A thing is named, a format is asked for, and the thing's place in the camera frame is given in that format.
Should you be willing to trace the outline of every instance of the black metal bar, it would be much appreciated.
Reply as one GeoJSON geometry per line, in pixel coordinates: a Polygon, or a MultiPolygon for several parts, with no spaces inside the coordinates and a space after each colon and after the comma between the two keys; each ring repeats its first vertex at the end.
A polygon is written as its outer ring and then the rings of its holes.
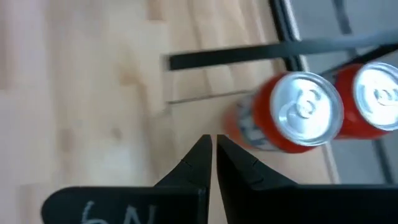
{"type": "Polygon", "coordinates": [[[394,184],[394,178],[392,177],[391,167],[386,154],[386,147],[382,139],[377,139],[372,141],[374,151],[380,163],[381,172],[384,176],[384,181],[386,184],[394,184]]]}
{"type": "MultiPolygon", "coordinates": [[[[344,0],[333,0],[333,6],[335,8],[335,15],[337,23],[340,28],[340,32],[344,35],[351,35],[353,30],[349,24],[348,15],[345,9],[344,0]]],[[[358,52],[356,49],[347,50],[347,54],[350,58],[357,57],[358,52]]]]}
{"type": "Polygon", "coordinates": [[[169,69],[181,70],[260,59],[284,58],[292,55],[319,54],[374,45],[398,43],[398,30],[371,35],[315,39],[280,44],[257,45],[232,49],[187,52],[169,56],[169,69]]]}
{"type": "Polygon", "coordinates": [[[230,224],[397,222],[396,185],[299,185],[225,136],[218,136],[217,173],[230,224]]]}
{"type": "MultiPolygon", "coordinates": [[[[297,40],[292,33],[292,25],[290,24],[286,11],[285,1],[270,0],[269,5],[271,7],[272,17],[274,18],[278,39],[281,42],[297,40]]],[[[297,56],[289,56],[284,58],[284,63],[288,71],[304,70],[302,62],[297,56]]]]}
{"type": "Polygon", "coordinates": [[[398,44],[394,44],[394,45],[385,45],[382,47],[377,48],[376,50],[372,50],[364,55],[355,57],[351,60],[349,60],[346,63],[342,63],[341,65],[337,65],[329,70],[326,70],[324,72],[322,72],[320,75],[321,76],[327,76],[330,75],[332,73],[336,73],[338,70],[342,69],[343,67],[350,65],[352,63],[368,63],[371,62],[379,57],[382,57],[386,54],[392,53],[394,51],[398,50],[398,44]]]}

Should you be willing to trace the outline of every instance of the can label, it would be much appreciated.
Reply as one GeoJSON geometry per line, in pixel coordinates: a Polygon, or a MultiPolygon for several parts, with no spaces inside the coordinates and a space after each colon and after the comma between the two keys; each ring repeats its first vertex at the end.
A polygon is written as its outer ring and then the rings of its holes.
{"type": "Polygon", "coordinates": [[[254,123],[252,116],[252,103],[255,95],[244,97],[238,103],[238,126],[244,140],[253,147],[267,151],[281,151],[273,145],[264,135],[260,128],[254,123]]]}

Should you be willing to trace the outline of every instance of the wood plank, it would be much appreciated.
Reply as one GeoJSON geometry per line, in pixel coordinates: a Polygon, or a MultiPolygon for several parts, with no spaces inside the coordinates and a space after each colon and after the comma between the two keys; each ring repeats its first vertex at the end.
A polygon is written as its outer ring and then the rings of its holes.
{"type": "Polygon", "coordinates": [[[104,6],[101,1],[89,7],[74,2],[63,15],[67,19],[53,18],[68,21],[62,36],[52,36],[58,46],[69,37],[68,45],[54,48],[52,57],[57,74],[54,85],[60,89],[55,97],[62,169],[68,172],[65,182],[150,185],[154,172],[141,100],[146,91],[135,77],[136,67],[120,67],[123,61],[112,64],[104,6]]]}
{"type": "MultiPolygon", "coordinates": [[[[239,0],[217,1],[221,14],[221,30],[224,41],[229,47],[250,44],[239,0]]],[[[234,90],[250,90],[258,80],[250,63],[237,63],[229,66],[234,79],[234,90]]]]}
{"type": "Polygon", "coordinates": [[[174,141],[171,111],[167,110],[150,121],[151,159],[156,170],[156,180],[166,176],[179,162],[174,141]]]}
{"type": "Polygon", "coordinates": [[[55,166],[55,118],[48,80],[44,1],[3,1],[7,11],[7,91],[0,102],[7,121],[2,147],[10,181],[49,181],[55,166]]]}
{"type": "MultiPolygon", "coordinates": [[[[198,50],[200,48],[189,1],[165,1],[171,52],[198,50]]],[[[203,69],[173,72],[171,78],[173,86],[172,100],[196,98],[210,94],[208,80],[203,69]]]]}
{"type": "MultiPolygon", "coordinates": [[[[270,19],[272,20],[271,12],[266,11],[267,9],[262,9],[260,4],[258,0],[239,0],[250,44],[267,44],[277,40],[276,35],[271,37],[266,35],[269,31],[264,30],[264,23],[268,23],[270,19]]],[[[253,68],[257,81],[256,86],[261,85],[268,78],[282,71],[277,63],[277,60],[261,60],[249,63],[253,68]]]]}
{"type": "Polygon", "coordinates": [[[41,224],[40,210],[43,202],[58,186],[53,183],[36,183],[22,185],[16,188],[17,193],[17,221],[13,223],[41,224]]]}
{"type": "Polygon", "coordinates": [[[146,0],[106,3],[105,23],[111,60],[116,67],[130,67],[145,86],[150,114],[165,107],[163,55],[169,52],[168,25],[148,21],[146,0]]]}
{"type": "MultiPolygon", "coordinates": [[[[192,1],[194,28],[197,29],[201,49],[224,47],[220,15],[214,0],[192,1]]],[[[227,65],[205,69],[210,84],[211,94],[222,94],[233,91],[233,79],[227,65]]]]}
{"type": "Polygon", "coordinates": [[[147,0],[148,20],[150,21],[164,21],[162,0],[147,0]]]}

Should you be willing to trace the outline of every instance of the gray surface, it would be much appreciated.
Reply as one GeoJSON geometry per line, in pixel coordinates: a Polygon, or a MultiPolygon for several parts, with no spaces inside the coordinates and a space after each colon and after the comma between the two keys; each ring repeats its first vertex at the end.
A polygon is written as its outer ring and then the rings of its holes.
{"type": "Polygon", "coordinates": [[[342,183],[382,184],[384,182],[372,141],[334,140],[331,146],[342,183]]]}
{"type": "MultiPolygon", "coordinates": [[[[329,0],[288,0],[291,19],[296,23],[297,39],[340,36],[340,30],[329,0]]],[[[320,73],[349,59],[346,52],[305,56],[310,72],[320,73]]]]}
{"type": "MultiPolygon", "coordinates": [[[[335,17],[332,0],[285,0],[290,3],[292,21],[296,24],[296,38],[311,39],[342,35],[335,17]]],[[[382,30],[397,29],[396,0],[346,0],[345,8],[353,34],[368,34],[382,30]]],[[[360,49],[363,54],[368,50],[360,49]]],[[[349,59],[346,52],[311,55],[305,57],[310,72],[319,73],[349,59]]],[[[398,53],[378,61],[398,66],[398,53]]],[[[398,132],[384,137],[392,173],[398,180],[398,132]]],[[[384,178],[371,141],[333,141],[333,153],[342,183],[380,184],[384,178]]]]}
{"type": "Polygon", "coordinates": [[[386,147],[392,177],[394,182],[398,182],[398,131],[384,136],[383,143],[386,147]]]}

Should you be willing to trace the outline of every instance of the black metal rod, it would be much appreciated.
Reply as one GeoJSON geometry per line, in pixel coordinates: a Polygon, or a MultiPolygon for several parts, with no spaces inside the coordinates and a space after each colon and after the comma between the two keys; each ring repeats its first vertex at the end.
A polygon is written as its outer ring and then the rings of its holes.
{"type": "Polygon", "coordinates": [[[342,63],[341,65],[335,66],[331,69],[328,69],[324,72],[321,73],[321,76],[327,76],[332,73],[336,73],[338,70],[342,69],[343,67],[350,65],[352,63],[368,63],[371,62],[379,57],[385,56],[386,54],[392,53],[394,51],[398,50],[398,44],[394,45],[385,45],[382,47],[377,48],[376,50],[372,50],[364,55],[355,57],[351,60],[349,60],[346,63],[342,63]]]}
{"type": "MultiPolygon", "coordinates": [[[[269,6],[271,7],[278,39],[281,42],[297,40],[292,32],[293,29],[287,14],[285,1],[270,0],[269,6]]],[[[284,63],[288,71],[304,70],[301,59],[298,56],[286,57],[284,58],[284,63]]]]}
{"type": "Polygon", "coordinates": [[[181,70],[391,44],[398,44],[398,30],[379,32],[371,35],[303,40],[297,42],[283,42],[280,44],[174,54],[169,57],[169,69],[181,70]]]}
{"type": "MultiPolygon", "coordinates": [[[[337,18],[340,32],[344,35],[351,35],[353,33],[353,30],[349,23],[344,0],[334,0],[332,3],[335,8],[335,16],[337,18]]],[[[358,52],[356,49],[349,49],[347,51],[347,54],[350,58],[358,56],[358,52]]]]}
{"type": "Polygon", "coordinates": [[[381,172],[384,176],[384,182],[386,184],[394,184],[394,178],[391,173],[391,167],[387,158],[386,150],[382,139],[372,141],[373,149],[379,160],[381,172]]]}

